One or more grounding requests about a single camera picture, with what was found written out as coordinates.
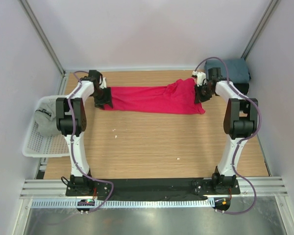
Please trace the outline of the red t shirt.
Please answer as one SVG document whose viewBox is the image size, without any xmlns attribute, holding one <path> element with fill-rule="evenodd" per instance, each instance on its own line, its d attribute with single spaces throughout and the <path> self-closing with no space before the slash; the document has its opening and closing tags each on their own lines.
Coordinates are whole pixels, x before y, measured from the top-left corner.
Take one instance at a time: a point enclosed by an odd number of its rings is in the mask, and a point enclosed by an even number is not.
<svg viewBox="0 0 294 235">
<path fill-rule="evenodd" d="M 107 111 L 133 111 L 146 113 L 196 115 L 204 114 L 200 103 L 195 103 L 193 78 L 178 79 L 166 86 L 112 87 L 112 104 Z"/>
</svg>

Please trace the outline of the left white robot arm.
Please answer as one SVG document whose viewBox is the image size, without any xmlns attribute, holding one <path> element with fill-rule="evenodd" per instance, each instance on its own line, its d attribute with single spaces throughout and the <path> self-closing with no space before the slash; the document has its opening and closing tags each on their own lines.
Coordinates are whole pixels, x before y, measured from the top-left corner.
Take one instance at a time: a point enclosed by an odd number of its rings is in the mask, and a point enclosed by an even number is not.
<svg viewBox="0 0 294 235">
<path fill-rule="evenodd" d="M 65 97 L 56 99 L 56 127 L 64 137 L 69 148 L 71 160 L 70 178 L 61 181 L 67 186 L 67 196 L 91 196 L 95 194 L 95 182 L 86 160 L 84 132 L 87 127 L 85 102 L 94 99 L 96 108 L 105 105 L 113 107 L 111 88 L 97 70 L 90 70 L 83 78 L 77 78 L 76 88 Z"/>
</svg>

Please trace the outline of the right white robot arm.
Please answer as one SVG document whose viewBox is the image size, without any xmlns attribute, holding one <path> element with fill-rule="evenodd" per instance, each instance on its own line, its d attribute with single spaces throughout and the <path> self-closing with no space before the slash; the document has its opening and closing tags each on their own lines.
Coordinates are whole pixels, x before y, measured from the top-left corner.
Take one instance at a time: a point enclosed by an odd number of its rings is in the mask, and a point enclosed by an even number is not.
<svg viewBox="0 0 294 235">
<path fill-rule="evenodd" d="M 218 95 L 227 103 L 223 120 L 223 130 L 227 141 L 223 155 L 210 179 L 200 178 L 194 182 L 195 192 L 204 194 L 227 194 L 233 191 L 238 194 L 237 164 L 243 147 L 253 137 L 258 128 L 258 100 L 248 98 L 235 88 L 231 81 L 221 81 L 219 68 L 212 69 L 213 77 L 193 71 L 196 79 L 195 103 L 201 104 Z"/>
</svg>

